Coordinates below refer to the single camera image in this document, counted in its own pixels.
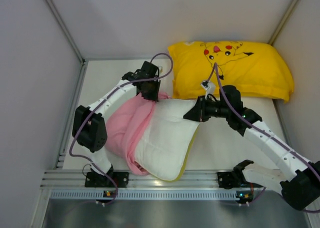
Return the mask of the pink pillowcase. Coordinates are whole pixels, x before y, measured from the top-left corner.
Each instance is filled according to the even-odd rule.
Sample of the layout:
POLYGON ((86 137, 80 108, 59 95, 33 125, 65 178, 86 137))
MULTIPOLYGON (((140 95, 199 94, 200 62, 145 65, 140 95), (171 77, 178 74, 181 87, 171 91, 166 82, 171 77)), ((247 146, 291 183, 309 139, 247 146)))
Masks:
POLYGON ((171 158, 174 153, 161 144, 160 139, 147 139, 139 145, 156 109, 156 102, 139 94, 125 102, 106 122, 108 139, 105 148, 123 158, 135 175, 146 175, 148 169, 171 158))

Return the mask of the white pillow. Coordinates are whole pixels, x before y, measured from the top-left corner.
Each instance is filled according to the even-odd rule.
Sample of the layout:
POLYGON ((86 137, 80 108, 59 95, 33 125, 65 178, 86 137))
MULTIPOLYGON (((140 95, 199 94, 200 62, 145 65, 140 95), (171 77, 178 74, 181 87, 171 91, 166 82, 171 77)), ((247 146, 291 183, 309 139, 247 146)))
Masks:
POLYGON ((139 142, 141 146, 147 139, 161 140, 161 144, 174 155, 148 169, 148 173, 163 181, 178 180, 183 174, 188 160, 189 150, 193 145, 199 122, 184 119, 183 116, 195 105, 194 100, 165 99, 156 103, 153 117, 139 142))

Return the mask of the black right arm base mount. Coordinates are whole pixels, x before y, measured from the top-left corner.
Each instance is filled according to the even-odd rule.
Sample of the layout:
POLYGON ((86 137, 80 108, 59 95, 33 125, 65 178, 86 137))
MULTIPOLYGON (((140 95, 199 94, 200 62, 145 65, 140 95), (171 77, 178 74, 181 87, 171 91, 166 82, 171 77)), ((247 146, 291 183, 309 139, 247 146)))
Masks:
POLYGON ((250 184, 245 180, 243 174, 231 172, 217 172, 217 181, 220 188, 249 188, 250 184))

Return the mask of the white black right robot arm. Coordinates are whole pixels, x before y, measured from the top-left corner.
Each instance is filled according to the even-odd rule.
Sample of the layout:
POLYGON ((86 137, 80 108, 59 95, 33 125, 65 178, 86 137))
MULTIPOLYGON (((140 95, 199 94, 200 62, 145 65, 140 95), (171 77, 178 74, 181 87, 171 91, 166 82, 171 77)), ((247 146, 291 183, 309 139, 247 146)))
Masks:
POLYGON ((305 211, 320 197, 319 162, 302 157, 276 136, 260 115, 243 106, 235 86, 223 86, 219 94, 219 100, 212 95, 199 96, 184 119, 206 122, 211 117, 224 118, 230 128, 255 144, 277 167, 267 169, 244 160, 232 171, 218 174, 219 186, 231 189, 257 184, 281 195, 293 209, 305 211))

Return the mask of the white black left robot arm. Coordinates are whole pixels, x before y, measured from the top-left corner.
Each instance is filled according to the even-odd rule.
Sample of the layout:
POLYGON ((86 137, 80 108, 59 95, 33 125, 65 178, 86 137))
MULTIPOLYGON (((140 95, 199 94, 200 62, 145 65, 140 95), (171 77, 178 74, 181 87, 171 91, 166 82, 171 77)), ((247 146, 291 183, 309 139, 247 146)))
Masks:
POLYGON ((158 66, 145 61, 140 69, 128 72, 106 95, 88 106, 80 105, 74 114, 69 154, 84 158, 96 173, 112 169, 105 144, 108 139, 106 121, 125 102, 138 95, 146 101, 157 101, 161 81, 158 66))

